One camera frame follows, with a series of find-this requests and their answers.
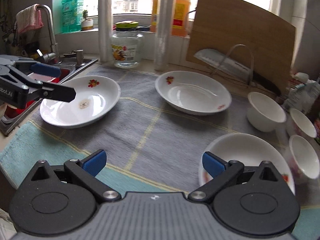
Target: drying mat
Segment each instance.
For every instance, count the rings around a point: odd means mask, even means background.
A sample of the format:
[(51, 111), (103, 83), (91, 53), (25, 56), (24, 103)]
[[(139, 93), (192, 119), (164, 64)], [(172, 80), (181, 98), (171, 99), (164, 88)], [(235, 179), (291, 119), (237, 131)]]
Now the drying mat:
[[(204, 149), (221, 135), (253, 134), (283, 151), (275, 132), (263, 133), (248, 123), (247, 98), (232, 95), (228, 110), (193, 116), (175, 110), (158, 95), (153, 73), (100, 66), (88, 75), (117, 81), (121, 87), (119, 102), (96, 123), (70, 130), (51, 126), (35, 113), (0, 154), (1, 169), (16, 187), (39, 159), (58, 165), (101, 148), (108, 154), (108, 164), (97, 178), (122, 195), (126, 191), (188, 193), (199, 187), (198, 165)], [(320, 224), (318, 181), (297, 187), (296, 195), (305, 209), (295, 235), (316, 239), (320, 235), (313, 226)]]

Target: white plate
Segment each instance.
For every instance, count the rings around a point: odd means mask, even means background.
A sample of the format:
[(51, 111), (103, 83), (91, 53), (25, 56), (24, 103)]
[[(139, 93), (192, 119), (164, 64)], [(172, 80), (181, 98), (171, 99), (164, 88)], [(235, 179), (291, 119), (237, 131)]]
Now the white plate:
[[(282, 155), (266, 141), (246, 133), (226, 134), (215, 139), (204, 150), (217, 155), (226, 162), (237, 160), (245, 166), (259, 166), (262, 161), (271, 161), (280, 174), (288, 175), (288, 186), (295, 194), (292, 173)], [(204, 185), (212, 177), (202, 166), (202, 156), (199, 163), (199, 184)]]
[(121, 94), (117, 82), (102, 76), (74, 78), (63, 85), (75, 89), (73, 101), (44, 99), (40, 106), (44, 121), (63, 128), (83, 127), (97, 121), (115, 106)]
[(169, 105), (187, 114), (213, 114), (231, 104), (231, 95), (223, 85), (195, 72), (167, 72), (156, 79), (155, 85)]

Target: white bowl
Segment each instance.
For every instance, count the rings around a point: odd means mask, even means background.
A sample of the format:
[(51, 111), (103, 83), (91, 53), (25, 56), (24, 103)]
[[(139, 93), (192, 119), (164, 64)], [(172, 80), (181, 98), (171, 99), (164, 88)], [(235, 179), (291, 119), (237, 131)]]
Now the white bowl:
[(247, 118), (249, 122), (262, 132), (271, 132), (284, 123), (286, 115), (284, 110), (270, 97), (251, 92), (248, 94), (251, 107), (248, 109)]
[(307, 140), (316, 138), (316, 128), (308, 119), (308, 117), (306, 117), (302, 112), (295, 108), (290, 108), (289, 113), (290, 117), (288, 118), (286, 123), (286, 129), (289, 136), (297, 134)]
[(319, 158), (310, 143), (299, 135), (292, 135), (286, 148), (284, 159), (288, 163), (296, 184), (319, 177)]
[(40, 106), (44, 121), (63, 128), (83, 127), (97, 121), (115, 106), (121, 94), (118, 83), (103, 76), (74, 78), (63, 85), (75, 89), (73, 101), (44, 99)]
[[(237, 160), (245, 166), (259, 166), (262, 161), (271, 161), (280, 174), (288, 176), (288, 186), (295, 194), (294, 181), (289, 166), (281, 154), (266, 141), (246, 133), (226, 134), (215, 139), (204, 152), (209, 151), (225, 160)], [(200, 186), (210, 181), (212, 177), (202, 166), (202, 156), (199, 163)]]
[(231, 104), (231, 95), (223, 85), (195, 72), (164, 73), (156, 79), (155, 86), (169, 105), (187, 114), (214, 114)]

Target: cutting board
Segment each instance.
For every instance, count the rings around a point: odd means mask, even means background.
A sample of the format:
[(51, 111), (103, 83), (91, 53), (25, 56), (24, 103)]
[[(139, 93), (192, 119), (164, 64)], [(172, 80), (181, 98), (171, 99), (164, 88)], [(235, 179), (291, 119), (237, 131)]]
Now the cutting board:
[[(206, 65), (193, 57), (201, 49), (227, 54), (236, 44), (248, 46), (254, 55), (254, 71), (285, 92), (291, 68), (295, 27), (273, 13), (243, 0), (198, 0), (186, 60)], [(230, 55), (250, 67), (247, 48)]]

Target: yellow bottle cap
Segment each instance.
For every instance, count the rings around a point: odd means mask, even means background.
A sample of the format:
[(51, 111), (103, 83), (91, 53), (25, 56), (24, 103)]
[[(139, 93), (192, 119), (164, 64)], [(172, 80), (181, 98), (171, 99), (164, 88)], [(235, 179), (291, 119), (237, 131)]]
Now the yellow bottle cap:
[(116, 28), (120, 29), (128, 29), (128, 28), (135, 28), (138, 27), (139, 23), (135, 21), (123, 21), (116, 23)]

